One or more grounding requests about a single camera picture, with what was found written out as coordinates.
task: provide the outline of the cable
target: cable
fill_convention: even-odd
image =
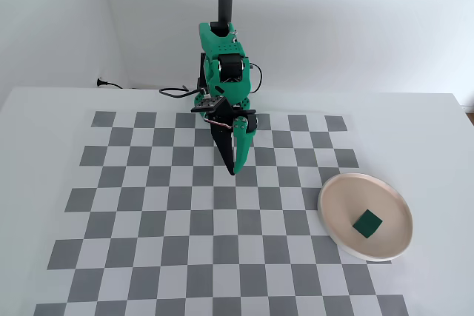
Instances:
[[[254,94],[254,93],[257,93],[257,92],[258,92],[258,90],[260,89],[260,86],[261,86],[261,80],[263,79],[263,77],[264,77],[264,74],[261,72],[261,68],[260,68],[258,65],[256,65],[255,63],[250,63],[250,65],[251,65],[251,66],[255,66],[255,67],[257,67],[257,68],[258,68],[258,71],[260,72],[260,83],[258,83],[258,87],[257,87],[257,89],[255,89],[253,92],[250,92],[250,94]]]

